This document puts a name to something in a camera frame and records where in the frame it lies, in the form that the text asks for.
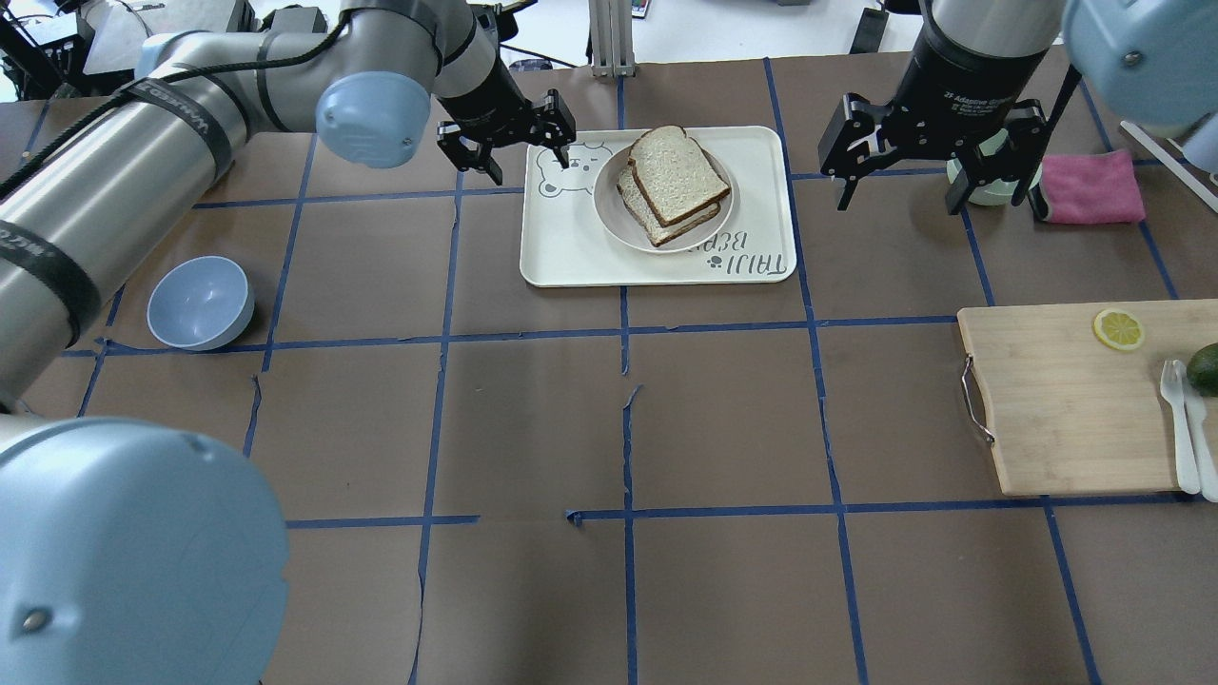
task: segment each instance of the lemon half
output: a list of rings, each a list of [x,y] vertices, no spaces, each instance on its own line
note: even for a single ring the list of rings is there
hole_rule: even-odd
[[[1146,341],[1146,329],[1138,317],[1124,310],[1107,308],[1091,322],[1095,336],[1113,350],[1132,352]]]

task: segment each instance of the bread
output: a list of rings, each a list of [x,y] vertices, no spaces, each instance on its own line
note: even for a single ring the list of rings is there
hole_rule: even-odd
[[[626,208],[630,210],[635,221],[647,232],[647,238],[652,241],[652,245],[657,247],[719,215],[719,202],[711,202],[683,221],[667,227],[660,225],[659,219],[652,213],[652,208],[643,197],[642,190],[639,190],[638,184],[635,182],[635,174],[631,172],[630,165],[622,168],[621,174],[618,176],[618,193],[621,193],[621,199],[626,204]]]
[[[661,227],[700,216],[731,193],[702,146],[678,126],[661,126],[641,135],[630,149],[627,168]]]

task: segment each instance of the white knife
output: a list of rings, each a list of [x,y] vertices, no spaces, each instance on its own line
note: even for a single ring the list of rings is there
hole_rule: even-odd
[[[1175,360],[1177,372],[1185,373],[1184,362]],[[1201,477],[1201,496],[1211,502],[1218,502],[1218,468],[1214,468],[1214,458],[1209,453],[1209,442],[1206,440],[1206,401],[1197,394],[1197,389],[1184,379],[1184,410],[1189,417],[1189,435],[1192,439],[1192,455],[1197,460],[1197,474]]]
[[[1172,406],[1172,425],[1175,429],[1175,481],[1189,495],[1201,491],[1201,477],[1197,474],[1197,460],[1192,455],[1192,439],[1189,436],[1189,421],[1184,413],[1184,386],[1188,382],[1177,371],[1179,360],[1163,362],[1163,374],[1158,379],[1158,394]]]

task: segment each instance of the wooden cutting board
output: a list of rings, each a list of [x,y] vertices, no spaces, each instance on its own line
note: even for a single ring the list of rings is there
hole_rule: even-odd
[[[1105,307],[1142,322],[1141,349],[1118,352],[1095,338],[1091,321]],[[959,319],[1002,492],[1179,490],[1160,374],[1164,360],[1188,362],[1218,342],[1218,300],[966,308]],[[1206,403],[1218,453],[1218,400]]]

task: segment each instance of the pink cloth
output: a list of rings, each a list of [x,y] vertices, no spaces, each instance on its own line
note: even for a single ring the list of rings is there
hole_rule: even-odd
[[[1146,218],[1128,150],[1107,155],[1046,155],[1040,188],[1050,223],[1130,223]]]

